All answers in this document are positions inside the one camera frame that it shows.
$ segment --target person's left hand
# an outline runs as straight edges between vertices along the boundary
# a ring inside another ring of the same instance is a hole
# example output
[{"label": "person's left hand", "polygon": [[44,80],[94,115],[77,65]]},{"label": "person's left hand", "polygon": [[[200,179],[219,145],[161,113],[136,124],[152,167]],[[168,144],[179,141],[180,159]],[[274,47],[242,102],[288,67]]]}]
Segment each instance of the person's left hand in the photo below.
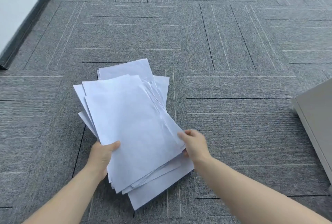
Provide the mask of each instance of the person's left hand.
[{"label": "person's left hand", "polygon": [[96,172],[98,179],[101,181],[107,175],[106,167],[110,162],[112,151],[120,146],[120,141],[116,141],[110,145],[101,145],[99,141],[92,146],[89,159],[85,165],[90,171]]}]

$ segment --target black baseboard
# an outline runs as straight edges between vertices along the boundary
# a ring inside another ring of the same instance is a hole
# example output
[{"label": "black baseboard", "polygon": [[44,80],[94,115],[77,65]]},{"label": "black baseboard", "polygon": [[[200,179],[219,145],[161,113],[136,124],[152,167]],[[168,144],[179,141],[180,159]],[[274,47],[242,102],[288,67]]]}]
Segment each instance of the black baseboard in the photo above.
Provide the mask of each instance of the black baseboard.
[{"label": "black baseboard", "polygon": [[0,55],[0,69],[7,70],[13,62],[20,46],[25,38],[31,32],[40,14],[43,12],[45,6],[50,0],[39,0],[30,12],[29,16],[24,20],[19,30],[16,32],[15,37],[7,46],[6,50]]}]

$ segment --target person's right thumb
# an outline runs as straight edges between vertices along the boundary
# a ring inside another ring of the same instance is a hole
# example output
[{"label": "person's right thumb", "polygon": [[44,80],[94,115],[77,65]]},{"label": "person's right thumb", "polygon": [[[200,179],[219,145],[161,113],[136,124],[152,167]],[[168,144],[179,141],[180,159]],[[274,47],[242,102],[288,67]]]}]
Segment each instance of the person's right thumb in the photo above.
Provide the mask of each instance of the person's right thumb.
[{"label": "person's right thumb", "polygon": [[187,143],[190,140],[190,136],[188,136],[183,131],[178,132],[178,137],[185,143]]},{"label": "person's right thumb", "polygon": [[106,147],[108,148],[109,151],[115,151],[120,147],[120,145],[121,145],[120,141],[116,141],[112,144],[106,145]]}]

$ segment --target person's right hand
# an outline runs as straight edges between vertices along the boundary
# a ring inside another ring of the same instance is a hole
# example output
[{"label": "person's right hand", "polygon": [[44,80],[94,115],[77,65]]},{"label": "person's right hand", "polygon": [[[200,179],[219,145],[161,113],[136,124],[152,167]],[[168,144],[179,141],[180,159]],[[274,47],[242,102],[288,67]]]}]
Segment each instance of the person's right hand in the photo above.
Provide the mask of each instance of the person's right hand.
[{"label": "person's right hand", "polygon": [[185,132],[179,132],[178,136],[185,142],[185,154],[188,153],[194,164],[211,157],[204,135],[197,130],[185,130]]}]

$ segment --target person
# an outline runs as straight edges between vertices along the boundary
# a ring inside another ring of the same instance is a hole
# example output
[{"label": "person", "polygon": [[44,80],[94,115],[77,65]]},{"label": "person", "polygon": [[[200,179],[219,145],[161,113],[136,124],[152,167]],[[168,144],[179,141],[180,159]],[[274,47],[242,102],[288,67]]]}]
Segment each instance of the person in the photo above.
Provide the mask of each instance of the person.
[{"label": "person", "polygon": [[[179,132],[196,172],[242,223],[331,223],[285,195],[214,159],[205,137],[196,130]],[[112,151],[120,142],[96,142],[85,167],[24,223],[79,223],[97,185],[107,174]]]}]

